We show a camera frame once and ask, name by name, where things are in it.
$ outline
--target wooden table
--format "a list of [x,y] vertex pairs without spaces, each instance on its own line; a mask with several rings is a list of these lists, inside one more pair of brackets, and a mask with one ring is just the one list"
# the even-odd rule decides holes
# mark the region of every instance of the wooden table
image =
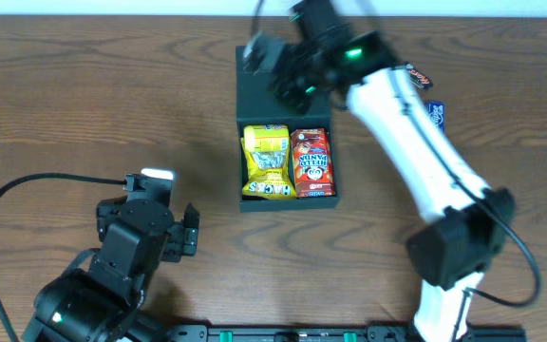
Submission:
[[[360,30],[366,21],[357,21]],[[247,18],[0,17],[0,186],[53,171],[121,179],[177,173],[172,207],[202,214],[198,254],[162,264],[146,310],[213,324],[363,325],[407,321],[420,279],[404,240],[422,227],[402,180],[367,130],[334,114],[342,200],[335,210],[240,215],[234,48]],[[293,38],[282,18],[263,29]],[[387,39],[429,75],[449,139],[492,186],[517,198],[513,226],[538,257],[539,303],[476,299],[475,324],[524,326],[547,341],[547,20],[389,18]],[[40,180],[0,204],[0,293],[21,333],[37,293],[99,245],[94,207],[122,188]],[[481,288],[531,292],[506,245]],[[0,341],[5,339],[0,324]]]

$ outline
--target white backdrop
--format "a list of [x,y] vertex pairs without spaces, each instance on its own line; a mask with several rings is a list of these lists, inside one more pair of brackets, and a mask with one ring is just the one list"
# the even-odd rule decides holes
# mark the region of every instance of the white backdrop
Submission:
[[[333,0],[347,15],[370,1],[380,15],[547,17],[547,0]],[[296,0],[266,1],[263,14],[287,15]],[[251,15],[256,0],[0,0],[0,14]]]

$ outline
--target box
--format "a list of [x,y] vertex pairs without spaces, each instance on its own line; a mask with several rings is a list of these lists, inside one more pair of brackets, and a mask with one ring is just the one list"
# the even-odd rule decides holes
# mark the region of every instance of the box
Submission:
[[[272,75],[269,73],[252,73],[244,71],[242,51],[236,47],[236,80],[237,80],[237,145],[240,157],[240,203],[242,213],[304,210],[334,208],[339,202],[339,164],[334,153],[334,138],[330,127],[330,102],[328,95],[317,95],[306,114],[299,114],[280,104],[268,90]],[[335,196],[307,199],[261,199],[242,195],[242,187],[248,182],[246,158],[240,138],[244,127],[251,124],[285,124],[289,132],[299,128],[324,128],[329,133],[330,155],[335,180]],[[289,159],[289,176],[294,184],[292,160]]]

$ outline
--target yellow snack bag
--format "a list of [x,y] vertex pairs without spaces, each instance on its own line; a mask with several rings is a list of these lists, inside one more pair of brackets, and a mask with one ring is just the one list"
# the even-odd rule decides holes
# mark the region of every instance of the yellow snack bag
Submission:
[[291,200],[296,192],[289,178],[289,129],[283,124],[246,126],[242,148],[248,182],[242,194],[268,200]]

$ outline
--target hello panda box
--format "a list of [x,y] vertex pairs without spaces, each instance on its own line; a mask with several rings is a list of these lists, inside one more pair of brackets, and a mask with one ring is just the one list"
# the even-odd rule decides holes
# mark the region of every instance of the hello panda box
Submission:
[[334,176],[324,128],[297,129],[291,135],[294,187],[298,198],[334,196]]

